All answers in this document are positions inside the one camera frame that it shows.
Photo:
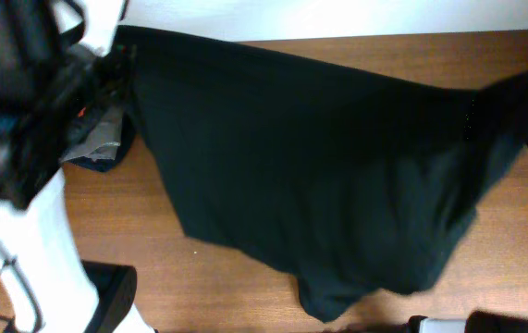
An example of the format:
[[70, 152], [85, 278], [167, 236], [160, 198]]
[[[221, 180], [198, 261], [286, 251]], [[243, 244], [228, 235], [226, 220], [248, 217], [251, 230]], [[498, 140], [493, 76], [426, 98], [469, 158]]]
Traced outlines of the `black t-shirt with logo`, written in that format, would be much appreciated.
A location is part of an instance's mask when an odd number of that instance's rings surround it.
[[528, 148], [528, 71], [446, 89], [173, 31], [116, 41], [184, 233], [293, 275], [322, 322], [433, 288]]

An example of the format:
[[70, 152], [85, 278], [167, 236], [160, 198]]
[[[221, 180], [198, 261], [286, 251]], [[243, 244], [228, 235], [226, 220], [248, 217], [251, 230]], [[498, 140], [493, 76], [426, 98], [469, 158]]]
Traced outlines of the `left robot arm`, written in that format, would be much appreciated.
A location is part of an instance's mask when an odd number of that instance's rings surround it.
[[83, 261], [63, 156], [129, 97], [124, 1], [0, 1], [0, 281], [6, 332], [146, 332], [130, 265]]

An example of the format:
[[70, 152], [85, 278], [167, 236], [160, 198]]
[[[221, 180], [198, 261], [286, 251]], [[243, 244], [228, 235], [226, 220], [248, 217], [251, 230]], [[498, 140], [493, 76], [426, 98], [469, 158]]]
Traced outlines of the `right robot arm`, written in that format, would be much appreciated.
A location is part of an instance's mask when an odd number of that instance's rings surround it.
[[[463, 180], [483, 194], [500, 179], [523, 146], [528, 147], [528, 72], [479, 92], [464, 137], [476, 142], [485, 161]], [[463, 322], [415, 316], [407, 332], [528, 333], [528, 318], [474, 311]]]

